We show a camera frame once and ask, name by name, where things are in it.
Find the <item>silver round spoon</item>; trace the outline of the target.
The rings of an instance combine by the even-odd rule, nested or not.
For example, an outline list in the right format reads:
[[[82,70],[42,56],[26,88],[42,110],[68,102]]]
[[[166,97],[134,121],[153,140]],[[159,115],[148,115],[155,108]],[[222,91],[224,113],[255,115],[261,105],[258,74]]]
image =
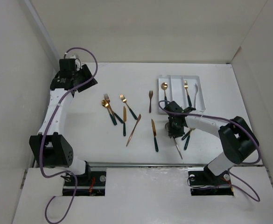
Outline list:
[[[166,128],[166,129],[169,129],[169,123],[168,123],[168,122],[165,124],[165,128]],[[179,146],[178,146],[178,144],[177,144],[177,141],[176,141],[175,137],[170,136],[170,138],[173,139],[173,141],[174,141],[174,143],[175,143],[175,147],[176,147],[176,149],[177,149],[177,152],[178,152],[180,158],[183,159],[182,153],[181,153],[181,151],[180,151],[180,149],[179,149]]]

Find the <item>gold knife green handle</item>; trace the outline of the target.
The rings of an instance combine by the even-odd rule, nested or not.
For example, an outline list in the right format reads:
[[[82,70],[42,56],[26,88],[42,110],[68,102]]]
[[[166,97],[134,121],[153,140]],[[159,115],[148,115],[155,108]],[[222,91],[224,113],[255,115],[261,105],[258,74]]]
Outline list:
[[[155,128],[155,123],[154,123],[153,119],[151,119],[151,124],[152,124],[152,130],[153,130],[153,135],[154,135],[154,148],[155,148],[156,152],[159,152],[157,138],[156,138],[156,128]]]
[[[123,106],[123,136],[126,136],[126,107]]]

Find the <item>rose gold fork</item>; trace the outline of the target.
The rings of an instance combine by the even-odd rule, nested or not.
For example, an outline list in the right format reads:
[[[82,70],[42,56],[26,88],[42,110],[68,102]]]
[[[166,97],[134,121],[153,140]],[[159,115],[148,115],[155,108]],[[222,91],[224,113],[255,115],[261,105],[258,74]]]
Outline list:
[[[152,90],[150,90],[149,91],[149,113],[151,113],[152,112],[152,98],[153,98],[153,91]]]

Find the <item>gold spoon green handle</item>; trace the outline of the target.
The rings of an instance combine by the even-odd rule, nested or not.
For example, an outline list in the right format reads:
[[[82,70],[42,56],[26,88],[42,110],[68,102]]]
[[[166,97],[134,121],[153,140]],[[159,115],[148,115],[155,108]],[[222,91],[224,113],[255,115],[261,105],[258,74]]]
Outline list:
[[[168,100],[167,100],[167,95],[166,95],[167,88],[168,88],[168,84],[166,82],[163,82],[161,84],[161,89],[164,91],[164,104],[165,104],[165,106],[168,105]]]

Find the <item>gold fork green handle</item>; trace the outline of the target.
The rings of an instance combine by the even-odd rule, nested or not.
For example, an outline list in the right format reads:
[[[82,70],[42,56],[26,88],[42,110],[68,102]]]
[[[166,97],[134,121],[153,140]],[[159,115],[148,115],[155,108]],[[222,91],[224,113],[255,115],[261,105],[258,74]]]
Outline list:
[[[134,119],[137,120],[138,117],[136,116],[136,114],[134,113],[134,111],[133,111],[133,110],[130,108],[130,106],[128,105],[126,97],[125,97],[123,94],[121,94],[119,97],[120,97],[121,101],[122,101],[124,104],[126,104],[126,106],[128,107],[128,109],[129,109],[130,113],[132,114],[132,116],[134,117]]]

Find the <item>gold knife cluster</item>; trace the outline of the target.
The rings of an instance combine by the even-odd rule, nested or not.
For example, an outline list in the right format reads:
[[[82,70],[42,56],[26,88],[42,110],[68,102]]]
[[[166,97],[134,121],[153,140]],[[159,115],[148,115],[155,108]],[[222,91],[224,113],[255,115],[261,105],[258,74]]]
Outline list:
[[[182,138],[181,140],[185,140],[192,132],[192,129],[190,129]]]

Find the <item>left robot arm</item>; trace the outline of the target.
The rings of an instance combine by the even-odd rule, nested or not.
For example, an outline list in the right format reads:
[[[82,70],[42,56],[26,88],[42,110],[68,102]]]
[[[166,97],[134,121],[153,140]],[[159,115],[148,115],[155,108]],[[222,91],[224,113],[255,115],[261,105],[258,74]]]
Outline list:
[[[60,59],[59,68],[50,84],[50,99],[45,119],[29,145],[41,168],[59,168],[75,174],[76,181],[86,185],[91,181],[88,163],[77,158],[64,137],[65,121],[76,92],[97,84],[87,65],[76,58]]]

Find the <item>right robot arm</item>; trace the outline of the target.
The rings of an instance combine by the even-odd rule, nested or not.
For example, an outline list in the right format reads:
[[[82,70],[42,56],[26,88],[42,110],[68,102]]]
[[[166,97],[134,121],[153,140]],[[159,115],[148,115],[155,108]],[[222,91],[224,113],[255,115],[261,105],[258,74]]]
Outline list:
[[[209,162],[203,169],[203,178],[213,184],[220,175],[235,165],[241,164],[254,151],[258,151],[256,162],[261,159],[259,142],[246,121],[239,116],[233,119],[198,114],[195,108],[182,109],[175,101],[164,101],[162,108],[168,115],[168,135],[180,138],[185,135],[184,128],[201,130],[220,139],[223,152]]]

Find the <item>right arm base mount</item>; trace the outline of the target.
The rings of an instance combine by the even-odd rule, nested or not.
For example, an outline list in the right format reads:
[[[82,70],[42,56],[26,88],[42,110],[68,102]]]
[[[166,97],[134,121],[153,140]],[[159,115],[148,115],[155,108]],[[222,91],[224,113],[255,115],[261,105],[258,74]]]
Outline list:
[[[187,184],[192,196],[234,196],[227,171],[214,176],[204,170],[191,170],[188,175]]]

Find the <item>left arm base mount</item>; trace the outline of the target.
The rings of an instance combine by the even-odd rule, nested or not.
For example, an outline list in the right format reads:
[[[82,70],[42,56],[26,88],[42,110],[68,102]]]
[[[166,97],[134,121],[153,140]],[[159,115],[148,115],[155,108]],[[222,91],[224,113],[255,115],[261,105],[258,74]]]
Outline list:
[[[72,196],[75,189],[75,179],[72,175],[61,176],[64,179],[62,195]],[[75,196],[105,196],[106,170],[95,170],[89,174],[77,176]]]

